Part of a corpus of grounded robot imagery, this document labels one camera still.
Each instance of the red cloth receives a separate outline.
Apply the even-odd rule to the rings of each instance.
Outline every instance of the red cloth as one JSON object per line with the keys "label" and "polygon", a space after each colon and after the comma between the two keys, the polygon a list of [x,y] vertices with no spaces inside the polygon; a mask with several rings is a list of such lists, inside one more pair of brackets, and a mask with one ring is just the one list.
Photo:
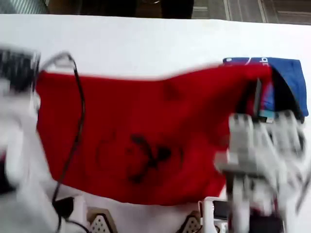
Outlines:
{"label": "red cloth", "polygon": [[[228,116],[250,81],[270,81],[261,65],[216,67],[161,81],[81,76],[86,118],[64,184],[122,202],[174,205],[218,196],[213,166],[225,150]],[[59,179],[80,118],[72,75],[44,73],[37,129]]]}

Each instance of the blue cloth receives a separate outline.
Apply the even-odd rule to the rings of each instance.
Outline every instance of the blue cloth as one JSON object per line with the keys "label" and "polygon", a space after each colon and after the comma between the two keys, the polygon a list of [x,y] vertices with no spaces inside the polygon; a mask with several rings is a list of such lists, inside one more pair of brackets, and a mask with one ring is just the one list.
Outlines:
{"label": "blue cloth", "polygon": [[[225,64],[242,63],[245,65],[249,63],[261,63],[263,66],[270,65],[274,67],[290,87],[303,115],[306,117],[309,114],[307,109],[306,82],[299,60],[274,57],[231,57],[224,58],[223,62]],[[274,111],[274,91],[272,86],[268,87],[267,94],[264,97],[264,108]]]}

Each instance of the white tabletop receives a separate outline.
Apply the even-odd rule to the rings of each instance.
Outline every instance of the white tabletop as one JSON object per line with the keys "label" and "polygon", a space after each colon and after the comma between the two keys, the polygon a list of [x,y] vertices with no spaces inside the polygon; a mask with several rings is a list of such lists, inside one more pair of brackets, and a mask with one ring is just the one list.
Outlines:
{"label": "white tabletop", "polygon": [[[221,20],[139,19],[90,16],[0,15],[0,44],[38,50],[44,61],[67,50],[80,73],[161,78],[221,63],[225,57],[299,59],[311,89],[311,26]],[[311,97],[307,95],[311,106]],[[311,119],[304,132],[311,142]],[[311,228],[311,191],[297,232]],[[119,233],[173,233],[193,207],[119,203],[86,195],[89,205],[110,210]]]}

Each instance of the black object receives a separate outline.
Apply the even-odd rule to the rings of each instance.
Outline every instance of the black object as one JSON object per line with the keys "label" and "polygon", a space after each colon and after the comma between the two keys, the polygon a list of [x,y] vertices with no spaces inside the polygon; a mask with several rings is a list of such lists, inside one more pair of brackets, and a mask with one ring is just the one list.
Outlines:
{"label": "black object", "polygon": [[161,0],[163,18],[191,19],[194,0]]}
{"label": "black object", "polygon": [[38,74],[37,53],[0,48],[0,79],[10,81],[10,89],[22,92],[30,88]]}
{"label": "black object", "polygon": [[10,185],[5,174],[5,159],[0,161],[0,195],[14,192],[16,188]]}
{"label": "black object", "polygon": [[[160,0],[163,18],[191,18],[194,0]],[[137,0],[105,0],[107,16],[134,17]]]}
{"label": "black object", "polygon": [[228,220],[230,208],[227,201],[214,200],[214,218],[221,220]]}
{"label": "black object", "polygon": [[251,215],[249,219],[249,233],[282,233],[283,221],[277,216]]}
{"label": "black object", "polygon": [[64,198],[54,203],[55,211],[63,218],[67,219],[70,217],[73,211],[73,197]]}

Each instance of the red towel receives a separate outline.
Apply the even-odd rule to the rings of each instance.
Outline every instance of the red towel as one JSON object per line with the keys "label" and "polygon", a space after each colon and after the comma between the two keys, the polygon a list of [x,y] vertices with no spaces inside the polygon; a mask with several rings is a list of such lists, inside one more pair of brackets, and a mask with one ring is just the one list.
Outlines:
{"label": "red towel", "polygon": [[[271,69],[208,68],[161,81],[81,76],[86,118],[64,184],[122,202],[174,205],[218,196],[213,166],[225,150],[228,117],[245,89]],[[77,133],[81,104],[72,75],[43,73],[39,131],[58,180]]]}

